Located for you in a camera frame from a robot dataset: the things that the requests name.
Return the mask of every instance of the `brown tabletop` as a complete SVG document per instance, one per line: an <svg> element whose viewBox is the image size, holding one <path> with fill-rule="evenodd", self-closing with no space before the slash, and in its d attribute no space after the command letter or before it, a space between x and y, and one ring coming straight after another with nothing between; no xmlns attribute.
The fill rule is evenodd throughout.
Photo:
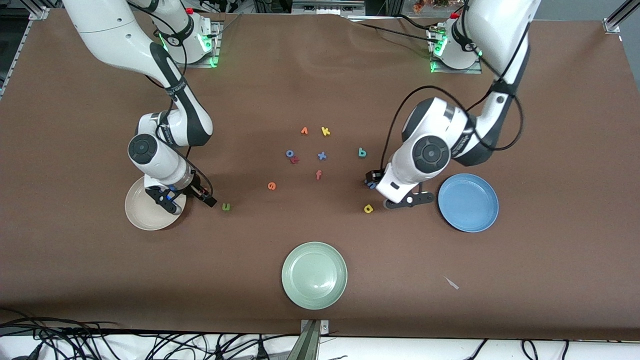
<svg viewBox="0 0 640 360"><path fill-rule="evenodd" d="M167 96L96 60L53 10L0 101L0 304L139 329L282 333L320 318L343 335L640 339L640 96L622 43L599 22L539 21L531 46L520 142L426 185L471 172L495 188L496 223L468 234L436 204L385 210L362 181L406 94L440 85L472 104L488 71L431 74L420 40L333 15L243 15L219 67L187 71L215 131L190 159L232 209L191 200L169 229L146 232L124 213L141 176L127 144ZM413 106L436 95L407 104L392 151ZM517 120L514 109L502 143ZM349 270L342 298L321 311L294 305L280 282L307 241L333 245Z"/></svg>

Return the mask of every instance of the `beige plate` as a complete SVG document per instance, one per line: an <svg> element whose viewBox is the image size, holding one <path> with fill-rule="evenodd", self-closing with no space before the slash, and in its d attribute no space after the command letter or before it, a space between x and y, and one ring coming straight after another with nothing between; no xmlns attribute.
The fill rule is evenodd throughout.
<svg viewBox="0 0 640 360"><path fill-rule="evenodd" d="M178 196L175 203L184 210L187 196L184 194ZM135 227L148 231L164 229L180 217L180 215L167 213L145 193L144 177L139 178L129 189L124 200L124 211Z"/></svg>

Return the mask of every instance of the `blue plate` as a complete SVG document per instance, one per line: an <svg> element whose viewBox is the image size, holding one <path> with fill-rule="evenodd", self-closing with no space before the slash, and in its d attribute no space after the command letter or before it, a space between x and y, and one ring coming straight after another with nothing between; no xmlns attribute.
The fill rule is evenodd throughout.
<svg viewBox="0 0 640 360"><path fill-rule="evenodd" d="M438 206L453 227L468 233L487 230L498 217L498 196L484 179L472 174L448 178L440 187Z"/></svg>

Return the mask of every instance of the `gray floor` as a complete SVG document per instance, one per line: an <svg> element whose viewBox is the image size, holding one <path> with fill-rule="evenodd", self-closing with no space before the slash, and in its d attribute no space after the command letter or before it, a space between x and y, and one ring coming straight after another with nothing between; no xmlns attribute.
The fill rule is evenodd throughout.
<svg viewBox="0 0 640 360"><path fill-rule="evenodd" d="M602 20L617 9L624 0L542 0L537 19L541 20ZM622 44L640 89L640 10L621 26Z"/></svg>

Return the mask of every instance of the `green plate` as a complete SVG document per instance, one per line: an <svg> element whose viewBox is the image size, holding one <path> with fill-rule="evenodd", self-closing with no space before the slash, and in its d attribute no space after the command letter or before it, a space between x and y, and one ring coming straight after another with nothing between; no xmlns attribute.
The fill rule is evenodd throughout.
<svg viewBox="0 0 640 360"><path fill-rule="evenodd" d="M282 286L296 305L320 310L333 305L347 286L347 264L331 245L304 243L282 266Z"/></svg>

